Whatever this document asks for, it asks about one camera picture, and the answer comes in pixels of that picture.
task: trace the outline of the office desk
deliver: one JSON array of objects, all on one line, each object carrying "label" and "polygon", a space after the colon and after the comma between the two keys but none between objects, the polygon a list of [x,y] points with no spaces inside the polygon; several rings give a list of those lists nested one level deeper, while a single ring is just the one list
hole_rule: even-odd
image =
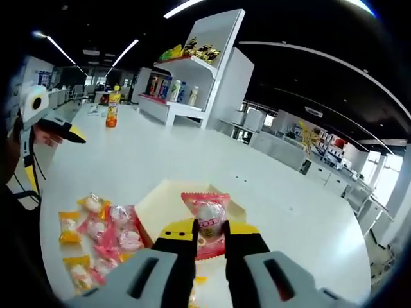
[{"label": "office desk", "polygon": [[[164,179],[211,183],[247,211],[271,250],[306,268],[317,288],[328,287],[354,302],[371,289],[369,258],[353,211],[276,160],[214,130],[166,127],[131,106],[120,105],[118,124],[87,117],[86,104],[73,120],[86,144],[63,142],[48,169],[42,195],[40,239],[55,294],[74,296],[58,242],[59,211],[94,192],[114,204],[138,204]],[[90,252],[87,241],[84,251]],[[210,276],[210,307],[231,307],[224,270]]]}]

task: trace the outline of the product package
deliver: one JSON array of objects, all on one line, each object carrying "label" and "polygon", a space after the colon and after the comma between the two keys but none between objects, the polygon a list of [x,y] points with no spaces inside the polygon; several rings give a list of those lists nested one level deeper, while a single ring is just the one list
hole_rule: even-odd
[{"label": "product package", "polygon": [[70,274],[77,293],[82,293],[96,286],[90,274],[90,257],[88,255],[65,258],[63,263]]},{"label": "product package", "polygon": [[118,264],[118,261],[114,259],[98,258],[90,269],[90,274],[99,285],[104,285],[106,283],[105,276],[116,268]]},{"label": "product package", "polygon": [[79,212],[59,212],[61,233],[59,237],[60,243],[75,244],[81,241],[81,237],[77,231],[77,222],[80,218]]},{"label": "product package", "polygon": [[90,193],[89,196],[77,201],[85,210],[95,213],[101,220],[105,220],[106,208],[110,206],[111,202]]},{"label": "product package", "polygon": [[229,194],[182,193],[181,198],[198,219],[199,237],[196,260],[217,257],[225,253],[222,225],[226,220],[225,206]]},{"label": "product package", "polygon": [[127,224],[134,224],[136,221],[136,212],[133,205],[122,207],[120,205],[112,205],[106,208],[106,217],[109,223],[113,223],[118,227]]},{"label": "product package", "polygon": [[111,206],[106,209],[108,223],[101,245],[106,249],[119,248],[121,252],[134,252],[144,247],[136,227],[137,216],[133,206]]},{"label": "product package", "polygon": [[103,234],[107,231],[107,223],[101,220],[97,214],[91,212],[77,228],[77,231],[81,234],[87,234],[91,239],[100,243]]}]

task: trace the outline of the white shelf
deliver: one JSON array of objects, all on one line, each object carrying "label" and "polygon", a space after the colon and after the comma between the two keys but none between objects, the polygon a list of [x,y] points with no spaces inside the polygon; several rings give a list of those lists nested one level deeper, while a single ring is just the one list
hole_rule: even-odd
[{"label": "white shelf", "polygon": [[197,71],[197,70],[208,70],[211,73],[213,79],[217,76],[217,68],[208,64],[196,56],[185,56],[182,58],[174,58],[166,61],[154,63],[155,67],[159,69],[164,69],[171,73],[173,77],[178,77],[178,72],[183,70]]}]

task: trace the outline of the orange juice bottle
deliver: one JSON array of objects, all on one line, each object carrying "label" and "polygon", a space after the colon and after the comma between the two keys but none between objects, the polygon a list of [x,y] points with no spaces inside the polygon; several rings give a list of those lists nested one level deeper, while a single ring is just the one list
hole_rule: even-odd
[{"label": "orange juice bottle", "polygon": [[116,127],[118,104],[120,103],[121,94],[119,92],[120,86],[115,85],[114,91],[109,95],[109,110],[107,111],[107,118],[105,120],[106,127]]}]

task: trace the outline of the open box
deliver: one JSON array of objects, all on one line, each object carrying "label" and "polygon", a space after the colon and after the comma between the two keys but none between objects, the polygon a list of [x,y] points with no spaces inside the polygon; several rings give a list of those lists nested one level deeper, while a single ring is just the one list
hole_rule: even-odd
[{"label": "open box", "polygon": [[[148,244],[144,244],[146,247],[151,247],[168,224],[194,217],[181,199],[181,193],[190,192],[222,193],[211,184],[163,180],[134,207],[141,223],[139,231],[143,242]],[[230,200],[225,210],[229,220],[246,222],[245,210],[235,201]]]}]

